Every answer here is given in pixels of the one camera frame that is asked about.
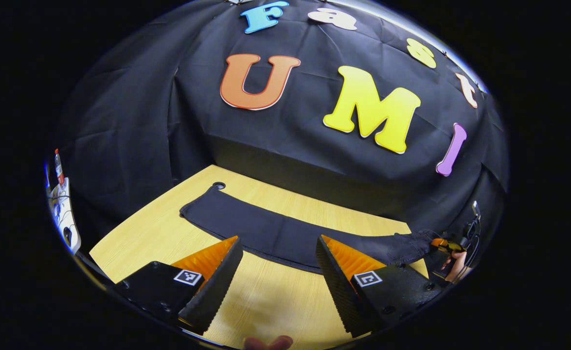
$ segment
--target orange letter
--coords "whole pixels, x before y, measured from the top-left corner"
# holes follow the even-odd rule
[[[268,62],[272,63],[272,71],[266,88],[261,93],[248,93],[245,91],[245,80],[250,67],[259,62],[259,59],[258,55],[249,53],[231,55],[227,58],[229,66],[221,82],[221,98],[228,105],[257,111],[276,104],[286,87],[290,71],[301,65],[301,61],[294,57],[268,58]]]
[[[469,104],[472,107],[478,108],[478,103],[476,102],[476,100],[474,100],[474,96],[472,95],[473,93],[475,93],[475,90],[469,84],[469,80],[467,80],[467,78],[465,78],[464,75],[458,73],[456,73],[456,76],[461,81],[461,87],[463,88],[463,95],[465,95],[465,99],[467,100],[467,102],[469,102]]]

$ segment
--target letter m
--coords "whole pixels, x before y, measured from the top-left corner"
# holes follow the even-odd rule
[[[374,140],[379,146],[399,155],[404,153],[410,121],[415,108],[421,104],[419,97],[399,87],[381,101],[374,80],[367,71],[350,66],[341,66],[338,71],[344,77],[344,84],[333,113],[323,119],[324,125],[350,133],[355,128],[352,117],[357,107],[361,137],[368,137],[387,120],[383,130],[374,135]]]

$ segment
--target letter u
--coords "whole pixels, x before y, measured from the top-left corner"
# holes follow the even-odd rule
[[[221,98],[228,105],[237,108],[259,110],[268,108],[279,101],[286,87],[287,79],[292,68],[298,67],[301,61],[288,56],[272,56],[268,62],[272,63],[272,71],[261,93],[248,93],[245,91],[245,80],[250,67],[259,62],[258,55],[241,53],[227,58],[227,70],[221,82]]]

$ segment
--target black background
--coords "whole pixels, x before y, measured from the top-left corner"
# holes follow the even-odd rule
[[[185,349],[95,288],[46,213],[43,147],[77,80],[176,1],[0,5],[0,346]],[[571,348],[571,8],[393,1],[503,108],[511,189],[482,262],[381,348]]]

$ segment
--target finger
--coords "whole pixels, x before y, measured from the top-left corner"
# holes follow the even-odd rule
[[[268,345],[268,350],[286,350],[292,346],[294,341],[288,336],[278,336]]]
[[[454,281],[456,277],[459,275],[459,271],[461,270],[461,268],[463,268],[461,264],[455,263],[454,266],[452,267],[452,270],[450,270],[450,273],[448,273],[446,281]]]
[[[452,257],[454,259],[465,259],[465,256],[467,255],[467,252],[458,252],[458,251],[454,251],[452,252]]]
[[[243,350],[266,350],[266,345],[263,341],[255,337],[246,337],[243,340]]]
[[[442,271],[443,271],[444,268],[446,268],[447,264],[449,264],[450,261],[451,261],[451,260],[450,260],[450,257],[448,257],[448,258],[447,258],[447,261],[444,262],[443,266],[441,266],[441,270],[442,270]]]

